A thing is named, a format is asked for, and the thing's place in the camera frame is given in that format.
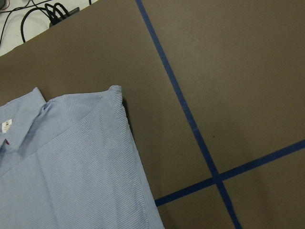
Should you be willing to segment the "light blue striped shirt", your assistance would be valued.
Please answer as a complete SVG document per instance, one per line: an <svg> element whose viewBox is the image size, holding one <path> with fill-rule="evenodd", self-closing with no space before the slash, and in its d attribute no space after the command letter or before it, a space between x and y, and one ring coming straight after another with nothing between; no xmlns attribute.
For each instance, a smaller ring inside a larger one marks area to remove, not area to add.
<svg viewBox="0 0 305 229"><path fill-rule="evenodd" d="M3 229L162 229L122 89L0 108Z"/></svg>

